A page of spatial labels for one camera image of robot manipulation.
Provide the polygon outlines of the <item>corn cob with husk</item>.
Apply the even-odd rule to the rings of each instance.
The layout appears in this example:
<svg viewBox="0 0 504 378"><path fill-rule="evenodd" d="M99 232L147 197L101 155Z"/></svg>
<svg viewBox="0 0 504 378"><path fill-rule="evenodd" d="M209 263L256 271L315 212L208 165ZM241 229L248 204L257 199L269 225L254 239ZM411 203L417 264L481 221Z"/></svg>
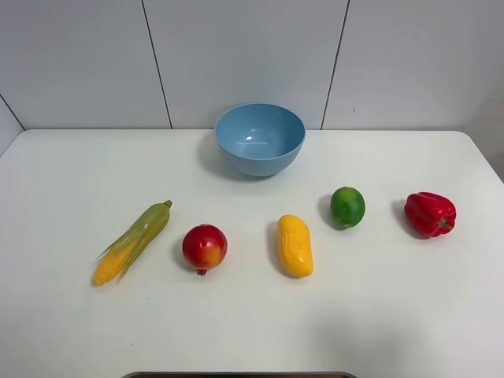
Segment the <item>corn cob with husk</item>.
<svg viewBox="0 0 504 378"><path fill-rule="evenodd" d="M170 218L172 201L150 206L133 225L98 257L91 277L95 287L121 280L147 246L163 231Z"/></svg>

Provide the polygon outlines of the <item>red bell pepper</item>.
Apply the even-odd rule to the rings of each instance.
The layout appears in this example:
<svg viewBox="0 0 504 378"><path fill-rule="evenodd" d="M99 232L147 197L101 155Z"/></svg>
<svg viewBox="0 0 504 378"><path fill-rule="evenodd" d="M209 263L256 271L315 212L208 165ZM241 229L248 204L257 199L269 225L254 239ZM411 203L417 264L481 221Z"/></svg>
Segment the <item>red bell pepper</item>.
<svg viewBox="0 0 504 378"><path fill-rule="evenodd" d="M407 197L404 213L413 228L426 239L451 232L457 216L451 200L424 191Z"/></svg>

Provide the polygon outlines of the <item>yellow mango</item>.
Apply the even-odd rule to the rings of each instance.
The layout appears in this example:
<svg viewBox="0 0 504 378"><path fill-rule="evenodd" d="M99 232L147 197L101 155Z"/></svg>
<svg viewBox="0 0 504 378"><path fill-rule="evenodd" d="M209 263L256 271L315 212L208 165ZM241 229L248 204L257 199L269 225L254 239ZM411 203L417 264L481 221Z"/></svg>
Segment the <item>yellow mango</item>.
<svg viewBox="0 0 504 378"><path fill-rule="evenodd" d="M277 246L283 268L297 278L313 273L313 255L309 228L292 214L283 215L277 222Z"/></svg>

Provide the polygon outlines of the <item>blue plastic bowl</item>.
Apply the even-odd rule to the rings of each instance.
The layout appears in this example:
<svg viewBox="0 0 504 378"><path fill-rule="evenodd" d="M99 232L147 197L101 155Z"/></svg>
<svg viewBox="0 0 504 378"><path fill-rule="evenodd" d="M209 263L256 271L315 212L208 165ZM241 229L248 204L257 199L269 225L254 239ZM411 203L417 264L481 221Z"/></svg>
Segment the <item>blue plastic bowl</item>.
<svg viewBox="0 0 504 378"><path fill-rule="evenodd" d="M247 176L283 171L297 157L306 127L293 112L267 103L236 106L217 121L214 134L225 161Z"/></svg>

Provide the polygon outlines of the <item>green lime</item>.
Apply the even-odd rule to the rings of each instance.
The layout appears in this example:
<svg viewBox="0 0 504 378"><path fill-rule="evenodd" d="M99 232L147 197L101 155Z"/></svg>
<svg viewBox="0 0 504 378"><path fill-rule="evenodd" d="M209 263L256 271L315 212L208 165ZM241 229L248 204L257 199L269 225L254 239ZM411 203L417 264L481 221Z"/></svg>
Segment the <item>green lime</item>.
<svg viewBox="0 0 504 378"><path fill-rule="evenodd" d="M342 228L358 225L365 215L365 200L353 187L341 187L331 197L330 211L334 221Z"/></svg>

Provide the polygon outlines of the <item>red pomegranate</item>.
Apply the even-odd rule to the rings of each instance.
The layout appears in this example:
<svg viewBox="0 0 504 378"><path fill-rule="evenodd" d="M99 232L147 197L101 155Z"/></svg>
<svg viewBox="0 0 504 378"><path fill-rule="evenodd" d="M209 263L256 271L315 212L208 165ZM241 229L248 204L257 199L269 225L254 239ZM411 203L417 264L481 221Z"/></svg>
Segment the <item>red pomegranate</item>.
<svg viewBox="0 0 504 378"><path fill-rule="evenodd" d="M227 250L228 241L224 233L211 224L200 224L183 238L183 256L199 276L216 268L224 260Z"/></svg>

